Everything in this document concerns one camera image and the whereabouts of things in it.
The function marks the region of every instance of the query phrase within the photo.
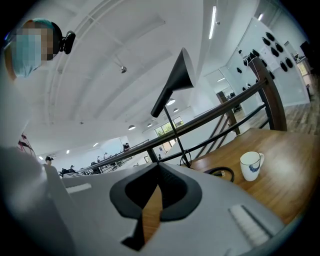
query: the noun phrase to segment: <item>wooden railing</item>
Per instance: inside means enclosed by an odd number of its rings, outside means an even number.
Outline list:
[[[228,111],[232,110],[235,106],[241,104],[245,100],[247,100],[249,97],[253,96],[256,93],[259,93],[261,96],[261,99],[263,101],[263,105],[257,107],[255,110],[253,110],[250,114],[248,114],[244,119],[241,121],[229,126],[226,130],[220,131],[219,134],[214,135],[210,137],[209,139],[199,143],[198,145],[188,148],[187,151],[192,152],[194,150],[200,149],[203,146],[206,146],[219,138],[225,138],[228,133],[231,131],[239,128],[240,125],[244,124],[247,120],[252,118],[256,113],[258,113],[260,110],[265,108],[267,120],[263,122],[263,124],[260,126],[262,128],[267,123],[269,123],[271,130],[279,130],[279,131],[286,131],[287,130],[287,123],[286,123],[286,116],[285,111],[278,93],[278,90],[276,88],[276,85],[274,81],[272,80],[269,72],[261,62],[259,58],[254,58],[250,63],[249,67],[252,69],[256,77],[259,79],[259,82],[242,92],[241,94],[231,98],[227,102],[224,102],[217,107],[209,110],[208,112],[198,116],[197,118],[191,120],[188,123],[185,123],[184,125],[176,128],[176,132],[178,136],[182,136],[186,133],[189,133],[196,128],[212,121],[215,118],[218,118],[220,116],[223,116]],[[161,160],[158,160],[153,148],[171,141],[175,138],[174,132],[170,131],[168,133],[165,133],[164,135],[155,138],[153,140],[150,140],[147,143],[144,143],[140,146],[137,146],[135,148],[131,148],[127,152],[124,152],[120,155],[111,157],[109,159],[106,159],[102,162],[99,162],[95,165],[89,166],[87,168],[82,169],[81,171],[88,171],[93,168],[102,167],[105,165],[110,165],[115,162],[121,161],[123,159],[126,159],[128,157],[135,156],[137,154],[140,154],[142,152],[147,151],[149,154],[149,157],[152,162],[165,162],[177,157],[181,157],[182,153],[176,153],[171,156],[165,157]]]

